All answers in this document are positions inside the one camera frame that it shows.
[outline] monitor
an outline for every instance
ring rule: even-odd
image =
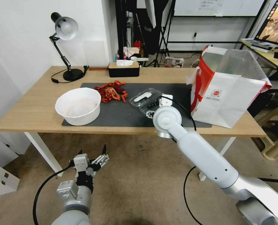
[[[261,26],[255,40],[278,44],[278,0]]]

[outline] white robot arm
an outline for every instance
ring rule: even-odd
[[[52,225],[91,225],[88,214],[91,208],[93,177],[108,160],[105,145],[102,154],[95,160],[89,160],[87,154],[74,157],[77,180],[64,181],[58,186],[57,193],[64,200],[64,213]]]
[[[238,199],[237,208],[249,224],[278,224],[278,193],[265,182],[245,177],[196,131],[181,126],[182,117],[172,106],[147,113],[158,135],[171,134],[178,148],[224,193]]]

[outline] lamp base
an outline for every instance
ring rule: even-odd
[[[71,71],[67,70],[63,74],[64,80],[67,81],[75,81],[83,77],[83,71],[80,69],[71,69]]]

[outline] desk lamp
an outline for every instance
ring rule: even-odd
[[[51,14],[51,19],[55,23],[56,32],[52,36],[50,36],[49,39],[54,44],[56,50],[61,56],[61,59],[67,66],[67,71],[64,72],[63,78],[67,81],[78,80],[83,77],[83,71],[81,71],[80,69],[71,69],[70,62],[67,60],[65,56],[62,55],[61,51],[56,45],[56,41],[59,39],[66,41],[73,39],[79,30],[79,26],[77,25],[77,22],[74,19],[71,19],[69,17],[62,17],[57,12],[53,12]]]

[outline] cooked crayfish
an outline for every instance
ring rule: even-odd
[[[125,99],[128,97],[127,91],[120,87],[121,85],[125,85],[125,84],[126,83],[124,83],[124,82],[115,80],[114,83],[112,83],[112,82],[110,82],[108,84],[106,83],[103,86],[96,86],[94,89],[100,93],[101,101],[103,103],[108,103],[112,99],[120,101],[119,94],[121,94],[122,101],[124,103],[126,103]]]

